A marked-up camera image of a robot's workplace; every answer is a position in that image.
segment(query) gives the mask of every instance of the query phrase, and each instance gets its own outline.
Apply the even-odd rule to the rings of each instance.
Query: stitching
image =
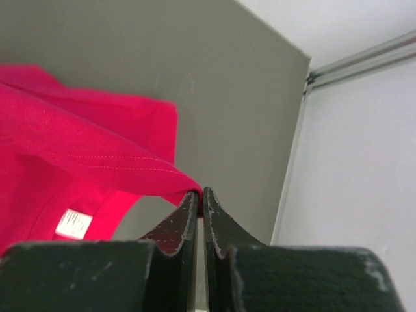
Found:
[[[2,139],[7,139],[7,138],[11,138],[10,136],[5,136],[3,138],[0,138],[0,140]],[[41,148],[47,148],[48,146],[45,145],[41,145],[41,144],[37,144],[34,142],[28,142],[25,141],[23,142],[22,139],[17,139],[15,138],[16,142],[11,142],[7,145],[12,145],[12,144],[23,144],[26,147],[30,147],[30,144],[41,147]],[[166,163],[166,161],[163,161],[161,159],[157,159],[157,158],[152,158],[152,157],[141,157],[141,156],[121,156],[121,155],[72,155],[72,154],[64,154],[64,153],[53,153],[52,151],[47,151],[44,150],[44,152],[50,154],[50,155],[54,155],[54,156],[66,156],[66,157],[73,157],[73,158],[113,158],[113,159],[144,159],[144,160],[149,160],[149,161],[159,161],[160,163]]]
[[[77,164],[78,166],[87,167],[87,168],[102,168],[102,169],[115,169],[115,170],[149,170],[149,171],[163,171],[170,172],[172,174],[179,174],[182,176],[182,173],[171,171],[167,169],[160,168],[135,168],[135,167],[112,167],[112,166],[88,166],[86,164],[79,164],[78,162],[69,161],[70,163]]]
[[[27,144],[28,142],[26,141],[26,143],[23,143],[21,140],[19,142],[20,144],[24,144],[27,147],[29,147],[29,145]],[[30,144],[34,144],[40,147],[47,147],[44,145],[40,145],[34,142],[30,142]],[[132,159],[148,159],[148,160],[153,160],[153,161],[159,161],[162,163],[166,163],[165,161],[162,161],[160,159],[155,159],[155,158],[150,158],[150,157],[139,157],[139,156],[117,156],[117,155],[65,155],[65,154],[59,154],[59,153],[53,153],[50,151],[46,151],[44,150],[44,152],[50,154],[50,155],[61,155],[61,156],[67,156],[67,157],[75,157],[75,158],[132,158]],[[135,167],[115,167],[115,166],[89,166],[86,164],[79,164],[78,162],[74,162],[71,161],[69,159],[63,159],[64,161],[67,161],[69,163],[72,164],[76,164],[78,166],[82,166],[82,167],[87,167],[87,168],[102,168],[102,169],[113,169],[113,170],[149,170],[149,171],[161,171],[161,172],[170,172],[172,174],[179,174],[179,175],[183,175],[182,173],[176,172],[176,171],[171,171],[171,170],[166,170],[166,169],[160,169],[160,168],[135,168]]]

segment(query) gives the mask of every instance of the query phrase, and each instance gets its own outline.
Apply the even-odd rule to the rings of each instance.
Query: white label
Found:
[[[91,216],[68,209],[60,219],[55,233],[71,239],[83,239],[91,221]]]

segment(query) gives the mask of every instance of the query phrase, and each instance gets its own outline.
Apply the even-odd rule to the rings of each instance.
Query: gray wall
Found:
[[[2,0],[0,61],[38,63],[73,86],[175,101],[177,166],[270,242],[309,60],[238,4]],[[143,200],[114,238],[136,238],[171,210]]]

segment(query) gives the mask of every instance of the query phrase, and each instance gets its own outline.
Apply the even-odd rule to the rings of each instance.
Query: pink fabric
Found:
[[[68,88],[36,66],[0,65],[0,254],[64,239],[67,209],[93,216],[84,239],[109,239],[140,196],[177,205],[199,185],[174,166],[175,105]]]

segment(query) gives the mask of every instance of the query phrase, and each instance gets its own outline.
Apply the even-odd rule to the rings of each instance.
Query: fabric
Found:
[[[69,88],[36,66],[0,65],[0,254],[67,239],[68,209],[92,216],[84,239],[109,239],[143,195],[179,204],[201,188],[174,166],[175,105]]]

